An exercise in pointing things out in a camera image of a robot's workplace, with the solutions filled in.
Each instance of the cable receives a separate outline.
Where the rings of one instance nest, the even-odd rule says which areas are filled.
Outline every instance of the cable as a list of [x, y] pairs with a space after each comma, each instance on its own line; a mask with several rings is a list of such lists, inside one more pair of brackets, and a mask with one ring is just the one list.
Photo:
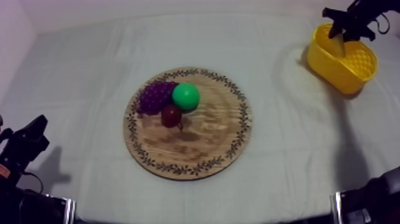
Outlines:
[[26, 176], [33, 176], [33, 177], [35, 177], [35, 178], [39, 181], [39, 183], [40, 183], [40, 191], [39, 191], [39, 194], [43, 193], [43, 189], [44, 189], [43, 182], [42, 182], [42, 180], [41, 180], [38, 176], [36, 176], [36, 175], [33, 174], [33, 173], [29, 173], [29, 172], [22, 172], [21, 174], [22, 174], [22, 175], [26, 175]]
[[[23, 171], [23, 172], [21, 172], [21, 174], [22, 175], [26, 175], [26, 176], [33, 176], [34, 178], [36, 178], [38, 181], [39, 181], [39, 183], [40, 183], [40, 192], [39, 192], [39, 194], [41, 194], [41, 193], [43, 193], [43, 189], [44, 189], [44, 187], [43, 187], [43, 182], [42, 182], [42, 180], [38, 177], [38, 176], [36, 176], [35, 174], [33, 174], [33, 173], [29, 173], [29, 172], [25, 172], [25, 171]], [[24, 200], [25, 200], [25, 195], [24, 195], [24, 197], [22, 198], [22, 200], [20, 201], [20, 205], [19, 205], [19, 207], [18, 207], [18, 220], [19, 220], [19, 224], [23, 224], [22, 223], [22, 206], [23, 206], [23, 204], [24, 204]]]
[[379, 32], [380, 34], [387, 34], [388, 31], [390, 30], [390, 21], [389, 21], [389, 19], [388, 19], [383, 13], [382, 13], [381, 15], [382, 15], [383, 18], [385, 18], [385, 20], [387, 21], [387, 29], [386, 29], [385, 31], [381, 31], [381, 30], [380, 30], [380, 24], [379, 24], [379, 22], [378, 22], [377, 19], [375, 19], [374, 21], [378, 24], [378, 32]]
[[21, 210], [22, 210], [22, 205], [24, 203], [24, 200], [25, 200], [25, 196], [20, 201], [19, 210], [18, 210], [18, 221], [19, 221], [20, 224], [22, 224], [22, 212], [21, 212]]

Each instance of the white wall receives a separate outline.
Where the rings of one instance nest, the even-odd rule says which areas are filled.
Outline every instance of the white wall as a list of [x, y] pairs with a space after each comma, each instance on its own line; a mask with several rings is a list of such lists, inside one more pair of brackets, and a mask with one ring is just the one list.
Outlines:
[[18, 0], [0, 1], [0, 101], [36, 40], [36, 31]]
[[21, 0], [39, 32], [119, 17], [172, 13], [276, 13], [321, 16], [352, 0]]

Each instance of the floral border pattern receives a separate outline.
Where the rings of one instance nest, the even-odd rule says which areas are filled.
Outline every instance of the floral border pattern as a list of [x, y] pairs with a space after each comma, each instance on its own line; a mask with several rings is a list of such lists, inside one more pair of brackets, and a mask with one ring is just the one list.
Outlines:
[[133, 104], [131, 105], [131, 113], [127, 116], [128, 121], [128, 130], [130, 132], [129, 138], [133, 142], [133, 148], [137, 152], [140, 158], [140, 162], [145, 164], [146, 166], [155, 167], [156, 170], [160, 170], [162, 172], [171, 172], [175, 175], [182, 175], [182, 174], [190, 174], [198, 176], [199, 173], [212, 169], [216, 165], [221, 165], [222, 162], [226, 160], [232, 160], [233, 157], [236, 155], [237, 150], [239, 147], [245, 143], [245, 133], [250, 130], [249, 122], [249, 114], [247, 113], [247, 109], [249, 108], [246, 97], [240, 91], [240, 89], [234, 84], [231, 80], [229, 80], [226, 76], [220, 76], [217, 73], [209, 72], [206, 69], [182, 69], [176, 70], [172, 73], [164, 73], [162, 76], [151, 80], [146, 85], [150, 85], [153, 82], [165, 82], [167, 79], [174, 79], [176, 77], [185, 77], [185, 76], [193, 76], [196, 74], [204, 75], [209, 77], [216, 82], [223, 82], [224, 86], [230, 88], [230, 92], [237, 96], [237, 99], [240, 101], [239, 104], [239, 124], [240, 124], [240, 131], [236, 132], [236, 137], [232, 140], [230, 144], [230, 149], [225, 152], [225, 156], [218, 156], [210, 159], [208, 161], [203, 161], [202, 163], [198, 163], [196, 166], [188, 167], [188, 166], [178, 166], [177, 164], [165, 164], [164, 162], [157, 162], [150, 158], [149, 153], [143, 148], [142, 144], [138, 142], [137, 137], [137, 119], [135, 118], [136, 110], [139, 106], [139, 97], [140, 93], [143, 91], [144, 88], [141, 88], [137, 94], [136, 98], [134, 99]]

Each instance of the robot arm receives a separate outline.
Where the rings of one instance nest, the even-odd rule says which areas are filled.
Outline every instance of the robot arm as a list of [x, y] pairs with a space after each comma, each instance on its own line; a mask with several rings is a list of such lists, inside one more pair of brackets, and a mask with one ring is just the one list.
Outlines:
[[400, 0], [355, 0], [347, 11], [325, 8], [323, 17], [333, 20], [329, 38], [343, 33], [343, 41], [358, 41], [360, 37], [375, 40], [375, 33], [367, 26], [388, 11], [400, 13]]

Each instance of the plastic fruit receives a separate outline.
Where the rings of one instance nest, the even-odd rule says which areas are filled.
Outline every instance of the plastic fruit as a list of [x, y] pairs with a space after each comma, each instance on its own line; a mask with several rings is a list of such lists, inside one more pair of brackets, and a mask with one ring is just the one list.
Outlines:
[[155, 115], [165, 106], [171, 104], [172, 92], [179, 83], [154, 82], [145, 87], [140, 95], [139, 114]]
[[167, 128], [178, 126], [182, 130], [182, 110], [174, 104], [170, 104], [161, 110], [161, 123]]
[[172, 92], [172, 99], [182, 110], [193, 110], [199, 105], [200, 93], [195, 85], [181, 83]]

